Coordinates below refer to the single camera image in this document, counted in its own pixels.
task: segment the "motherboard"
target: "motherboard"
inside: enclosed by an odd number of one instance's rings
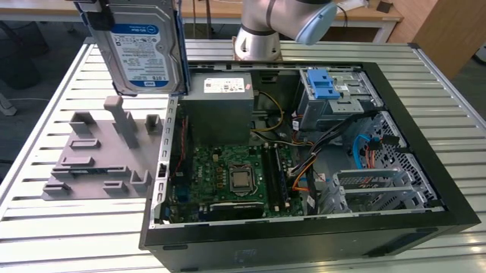
[[[175,187],[179,222],[303,215],[287,189],[288,146],[196,147],[189,184]]]

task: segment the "cpu socket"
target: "cpu socket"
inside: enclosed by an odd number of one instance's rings
[[[255,184],[252,167],[249,164],[231,164],[229,167],[229,190],[240,195],[252,191]]]

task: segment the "hard drive label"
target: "hard drive label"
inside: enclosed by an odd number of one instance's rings
[[[151,24],[116,24],[111,36],[129,82],[139,87],[165,86],[165,58],[156,49],[161,46],[159,28]]]

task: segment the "hard drive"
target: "hard drive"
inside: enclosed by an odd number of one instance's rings
[[[119,94],[183,94],[183,26],[172,1],[74,0]]]

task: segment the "metal table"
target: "metal table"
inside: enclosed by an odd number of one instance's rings
[[[231,60],[229,41],[187,41],[192,60]],[[486,123],[423,52],[406,44],[281,43],[285,60],[379,64],[451,177],[483,223],[442,236],[398,256],[291,264],[251,271],[483,272],[486,270]],[[100,51],[85,44],[0,187],[0,272],[165,272],[139,231],[144,199],[42,201],[41,188],[68,140],[74,110],[112,119],[102,100],[112,83]],[[125,98],[135,118],[164,116],[164,95]]]

